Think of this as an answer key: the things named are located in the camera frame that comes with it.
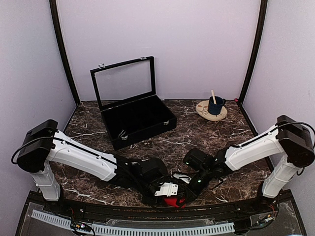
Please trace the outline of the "red and beige sock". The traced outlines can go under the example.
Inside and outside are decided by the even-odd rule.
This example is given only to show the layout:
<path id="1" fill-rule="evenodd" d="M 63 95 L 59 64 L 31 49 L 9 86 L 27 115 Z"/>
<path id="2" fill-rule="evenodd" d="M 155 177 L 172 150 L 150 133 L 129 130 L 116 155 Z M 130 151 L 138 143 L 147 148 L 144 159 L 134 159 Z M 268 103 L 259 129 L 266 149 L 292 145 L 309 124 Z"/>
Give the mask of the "red and beige sock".
<path id="1" fill-rule="evenodd" d="M 186 199 L 184 197 L 164 197 L 164 202 L 176 208 L 184 208 L 186 206 Z"/>

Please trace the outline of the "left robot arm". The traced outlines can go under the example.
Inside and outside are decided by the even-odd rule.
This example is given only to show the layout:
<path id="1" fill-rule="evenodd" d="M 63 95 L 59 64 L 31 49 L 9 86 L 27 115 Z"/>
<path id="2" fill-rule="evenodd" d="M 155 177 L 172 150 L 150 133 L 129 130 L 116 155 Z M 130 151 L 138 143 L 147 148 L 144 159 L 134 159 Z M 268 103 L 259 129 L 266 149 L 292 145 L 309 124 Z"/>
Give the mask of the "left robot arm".
<path id="1" fill-rule="evenodd" d="M 179 193 L 179 185 L 170 178 L 161 159 L 130 159 L 100 152 L 74 141 L 57 126 L 57 121 L 48 119 L 29 130 L 11 163 L 31 174 L 44 199 L 58 214 L 69 211 L 69 202 L 62 198 L 62 188 L 50 162 L 68 165 L 115 186 L 134 188 L 150 205 Z"/>

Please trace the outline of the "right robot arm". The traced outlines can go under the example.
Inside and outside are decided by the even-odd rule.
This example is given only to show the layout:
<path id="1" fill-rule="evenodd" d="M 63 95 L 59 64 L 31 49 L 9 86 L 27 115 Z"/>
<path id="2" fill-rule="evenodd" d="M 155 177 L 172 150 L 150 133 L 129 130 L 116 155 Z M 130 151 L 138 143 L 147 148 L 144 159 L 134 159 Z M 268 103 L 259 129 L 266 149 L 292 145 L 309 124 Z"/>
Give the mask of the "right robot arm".
<path id="1" fill-rule="evenodd" d="M 185 200 L 194 201 L 215 178 L 225 177 L 250 163 L 280 154 L 281 160 L 263 182 L 259 196 L 251 203 L 255 213 L 262 213 L 269 207 L 270 199 L 277 197 L 298 171 L 314 162 L 314 148 L 314 128 L 285 115 L 279 116 L 277 123 L 267 131 L 241 144 L 221 149 L 214 156 L 193 148 L 183 159 L 196 171 L 187 185 Z"/>

